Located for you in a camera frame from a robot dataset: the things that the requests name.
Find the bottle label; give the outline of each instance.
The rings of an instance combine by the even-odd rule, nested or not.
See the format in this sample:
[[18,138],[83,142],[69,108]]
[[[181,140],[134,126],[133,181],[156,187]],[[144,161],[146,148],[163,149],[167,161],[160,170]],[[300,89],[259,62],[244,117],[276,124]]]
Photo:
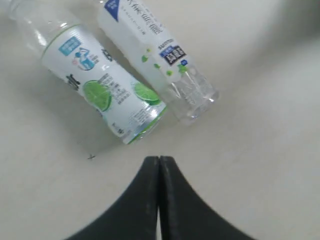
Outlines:
[[125,144],[156,122],[166,108],[81,25],[59,35],[45,50],[42,64],[94,106]]
[[[108,23],[110,21],[104,21],[104,19],[107,19],[105,15],[111,16],[114,19],[113,22],[117,23],[117,32],[109,32],[110,26]],[[102,28],[108,36],[117,44],[124,45],[120,47],[121,50],[126,48],[125,45],[132,46],[132,43],[126,43],[125,40],[119,39],[121,36],[118,34],[130,31],[131,35],[138,40],[138,45],[135,45],[134,48],[139,48],[139,56],[134,61],[140,61],[145,68],[152,67],[160,71],[166,76],[169,83],[178,81],[181,75],[188,70],[191,62],[189,56],[142,1],[108,0],[100,18],[100,22],[105,23]],[[131,55],[137,54],[137,51],[127,49],[125,52],[126,54],[129,52],[130,56],[128,58],[132,62],[134,57]]]

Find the clear plastic bottle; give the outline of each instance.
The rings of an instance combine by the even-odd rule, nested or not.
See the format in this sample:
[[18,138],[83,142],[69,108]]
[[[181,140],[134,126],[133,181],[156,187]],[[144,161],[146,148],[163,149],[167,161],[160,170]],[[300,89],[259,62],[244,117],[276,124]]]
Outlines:
[[125,71],[96,38],[63,8],[36,0],[0,0],[27,46],[94,106],[125,144],[142,138],[166,105]]
[[175,116],[194,122],[219,93],[141,0],[94,0],[100,28]]

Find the black object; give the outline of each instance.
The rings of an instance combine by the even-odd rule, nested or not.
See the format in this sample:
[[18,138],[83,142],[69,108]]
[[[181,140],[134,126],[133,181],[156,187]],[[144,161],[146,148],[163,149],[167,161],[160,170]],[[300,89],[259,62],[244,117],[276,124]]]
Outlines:
[[173,157],[147,157],[123,195],[68,240],[253,240],[214,212],[192,189]]

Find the white floor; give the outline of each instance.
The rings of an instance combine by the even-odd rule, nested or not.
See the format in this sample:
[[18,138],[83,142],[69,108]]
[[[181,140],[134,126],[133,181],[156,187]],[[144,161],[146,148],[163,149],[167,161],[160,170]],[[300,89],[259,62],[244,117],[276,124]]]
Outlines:
[[[191,127],[167,114],[130,146],[39,66],[0,15],[0,239],[66,238],[118,198],[145,156],[170,155],[210,206],[253,237],[319,240],[319,2],[145,1],[221,99]],[[57,2],[128,67],[89,1]]]

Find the person illustration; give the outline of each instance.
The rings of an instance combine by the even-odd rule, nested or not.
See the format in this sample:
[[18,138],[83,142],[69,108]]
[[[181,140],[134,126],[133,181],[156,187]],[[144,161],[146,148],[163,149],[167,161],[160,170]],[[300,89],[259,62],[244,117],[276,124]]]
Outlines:
[[88,71],[95,67],[95,63],[88,58],[90,51],[80,47],[79,52],[75,54],[75,57],[79,59],[84,70]]

